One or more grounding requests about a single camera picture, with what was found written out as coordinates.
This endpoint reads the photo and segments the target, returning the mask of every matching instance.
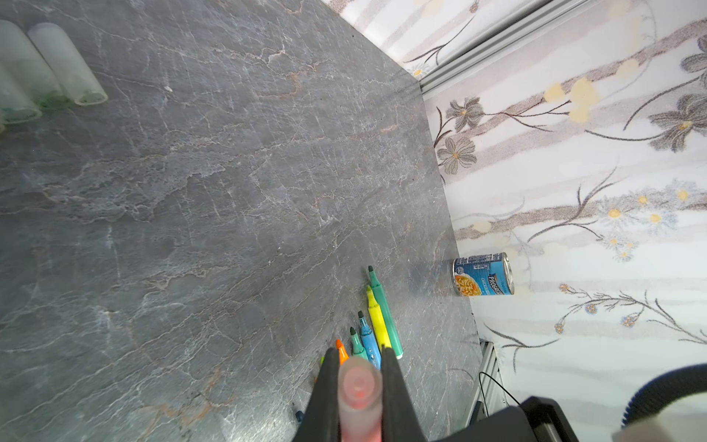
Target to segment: blue marker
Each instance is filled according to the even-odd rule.
[[[373,336],[370,327],[366,324],[363,311],[358,311],[358,321],[361,324],[361,340],[363,341],[363,346],[366,348],[368,360],[374,367],[380,370],[380,350],[378,350],[378,343],[375,341],[375,336]]]

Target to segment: gray marble table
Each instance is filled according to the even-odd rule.
[[[424,431],[480,361],[412,77],[319,0],[9,0],[110,99],[0,136],[0,440],[287,441],[390,297]]]

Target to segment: yellow marker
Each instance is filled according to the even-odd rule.
[[[383,350],[384,345],[391,349],[392,345],[390,345],[388,329],[385,327],[383,314],[380,311],[378,302],[375,301],[373,290],[371,290],[370,286],[366,286],[366,294],[368,295],[368,314],[370,314],[370,321],[373,326],[375,338],[378,341],[378,347],[381,351]]]

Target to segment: green marker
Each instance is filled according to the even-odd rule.
[[[353,327],[350,329],[351,331],[351,353],[354,356],[358,356],[359,358],[364,358],[366,361],[368,360],[368,355],[366,355],[366,349],[363,348],[363,344],[361,344],[361,338],[358,337],[358,333],[354,330]]]
[[[380,305],[380,312],[383,314],[383,320],[385,321],[385,328],[388,330],[388,337],[390,338],[390,344],[393,346],[393,351],[395,356],[400,359],[402,358],[402,345],[400,345],[400,338],[397,335],[397,328],[395,328],[395,322],[393,322],[393,317],[390,314],[390,307],[388,307],[388,300],[385,298],[385,291],[383,286],[380,285],[378,278],[373,271],[373,266],[368,266],[368,275],[370,276],[370,288],[373,290],[373,296],[376,302]]]

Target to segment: soup can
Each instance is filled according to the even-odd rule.
[[[451,270],[454,289],[460,296],[512,295],[515,291],[504,252],[457,258]]]

